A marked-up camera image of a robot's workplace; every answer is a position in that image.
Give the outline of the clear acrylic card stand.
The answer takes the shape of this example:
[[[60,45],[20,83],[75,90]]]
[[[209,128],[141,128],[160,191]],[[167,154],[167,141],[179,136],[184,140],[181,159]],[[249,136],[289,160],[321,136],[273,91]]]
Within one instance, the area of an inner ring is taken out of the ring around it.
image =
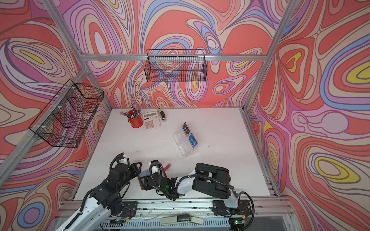
[[[193,148],[192,145],[189,142],[188,137],[192,134],[192,131],[188,136],[185,135],[183,132],[182,126],[178,128],[173,134],[172,137],[174,139],[174,142],[181,154],[182,158],[187,158],[191,155],[196,154],[198,151],[198,145]]]

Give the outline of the blue credit card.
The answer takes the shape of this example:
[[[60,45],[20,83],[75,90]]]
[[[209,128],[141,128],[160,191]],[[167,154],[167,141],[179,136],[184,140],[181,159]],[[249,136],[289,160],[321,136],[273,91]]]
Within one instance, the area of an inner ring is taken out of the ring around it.
[[[197,140],[195,139],[195,137],[194,137],[194,135],[193,135],[193,134],[191,134],[191,135],[188,137],[188,139],[189,139],[189,142],[190,142],[190,144],[192,145],[192,147],[193,147],[193,148],[195,148],[195,147],[198,145],[198,142],[197,142]]]

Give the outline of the black VIP credit card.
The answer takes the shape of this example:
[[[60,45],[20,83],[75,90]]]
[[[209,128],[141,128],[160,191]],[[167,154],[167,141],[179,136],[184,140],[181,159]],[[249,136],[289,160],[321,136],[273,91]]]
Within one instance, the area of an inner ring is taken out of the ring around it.
[[[191,130],[188,127],[188,125],[187,125],[186,122],[182,125],[182,129],[183,129],[183,132],[185,133],[186,136],[188,136],[190,134],[190,132],[191,132]]]

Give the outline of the red leather card holder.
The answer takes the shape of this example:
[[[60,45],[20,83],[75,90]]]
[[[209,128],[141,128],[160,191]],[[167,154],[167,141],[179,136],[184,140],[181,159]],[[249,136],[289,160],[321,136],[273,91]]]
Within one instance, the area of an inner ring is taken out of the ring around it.
[[[139,185],[141,190],[149,191],[158,189],[159,186],[169,188],[170,179],[167,176],[167,171],[171,167],[171,164],[163,166],[159,162],[153,162],[148,169],[140,173],[138,176]]]

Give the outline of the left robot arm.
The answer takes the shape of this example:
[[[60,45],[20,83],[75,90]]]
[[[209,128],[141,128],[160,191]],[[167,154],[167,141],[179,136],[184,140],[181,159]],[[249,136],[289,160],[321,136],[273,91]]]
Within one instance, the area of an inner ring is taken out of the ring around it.
[[[109,216],[122,213],[121,190],[141,173],[141,162],[130,165],[119,163],[109,170],[102,183],[85,195],[81,207],[64,223],[58,231],[92,231]]]

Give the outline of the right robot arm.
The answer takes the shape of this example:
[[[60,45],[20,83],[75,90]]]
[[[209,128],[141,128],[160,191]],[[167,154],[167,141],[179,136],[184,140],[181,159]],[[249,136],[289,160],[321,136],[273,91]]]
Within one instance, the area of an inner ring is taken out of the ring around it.
[[[197,163],[193,172],[179,178],[167,178],[162,164],[152,161],[139,175],[142,190],[154,190],[160,196],[176,201],[190,191],[214,198],[212,212],[217,216],[254,216],[254,203],[246,192],[237,192],[230,184],[227,168]]]

